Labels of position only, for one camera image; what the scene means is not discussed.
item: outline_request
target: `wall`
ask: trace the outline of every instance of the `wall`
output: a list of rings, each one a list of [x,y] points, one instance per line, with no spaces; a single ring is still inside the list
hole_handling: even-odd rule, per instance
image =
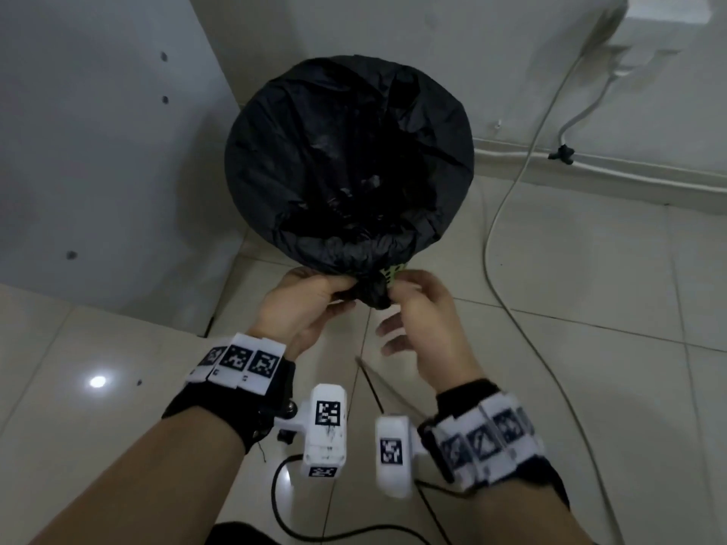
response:
[[[239,108],[189,1],[0,7],[0,282],[203,333],[241,244]]]
[[[520,143],[532,137],[611,1],[192,0],[240,102],[307,57],[377,56],[418,67],[448,88],[467,108],[475,136]],[[584,153],[727,172],[726,45],[727,17],[718,13],[647,90],[610,101],[569,143]],[[574,76],[543,145],[554,145],[559,125],[598,94],[602,67],[596,58]]]

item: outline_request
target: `black plastic bag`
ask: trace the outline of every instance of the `black plastic bag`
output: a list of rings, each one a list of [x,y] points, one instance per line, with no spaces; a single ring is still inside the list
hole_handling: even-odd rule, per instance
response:
[[[473,169],[462,104],[421,71],[363,56],[310,59],[268,82],[225,150],[250,227],[304,266],[357,277],[351,296],[379,309],[384,272],[439,240]]]

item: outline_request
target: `person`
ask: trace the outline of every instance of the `person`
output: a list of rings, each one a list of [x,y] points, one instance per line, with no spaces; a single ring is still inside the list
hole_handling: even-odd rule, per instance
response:
[[[331,318],[353,308],[353,302],[332,301],[354,283],[351,277],[294,269],[267,294],[247,334],[285,344],[284,358],[295,361]],[[405,270],[389,294],[401,310],[383,321],[377,334],[405,332],[385,343],[384,355],[413,350],[419,374],[438,400],[466,396],[477,383],[494,386],[485,379],[454,300],[437,277]],[[205,543],[251,444],[250,436],[234,426],[199,405],[165,416],[59,513],[33,545]],[[557,489],[560,479],[555,476],[557,485],[530,480],[508,478],[468,499],[476,503],[473,524],[481,527],[482,542],[591,543],[569,511],[565,490]],[[256,536],[244,542],[273,543],[261,533]]]

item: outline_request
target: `forearm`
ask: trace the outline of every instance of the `forearm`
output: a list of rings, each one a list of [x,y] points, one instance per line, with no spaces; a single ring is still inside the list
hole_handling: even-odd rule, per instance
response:
[[[187,409],[144,434],[32,544],[204,543],[244,456],[227,423]]]
[[[477,523],[488,545],[591,545],[550,486],[508,480],[477,493]]]

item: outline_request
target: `black cable tie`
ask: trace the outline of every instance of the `black cable tie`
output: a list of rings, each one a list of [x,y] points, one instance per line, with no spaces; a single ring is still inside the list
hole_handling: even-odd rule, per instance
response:
[[[558,148],[557,153],[550,153],[548,160],[560,160],[570,166],[573,164],[573,155],[576,154],[576,149],[571,149],[568,145],[562,144]]]

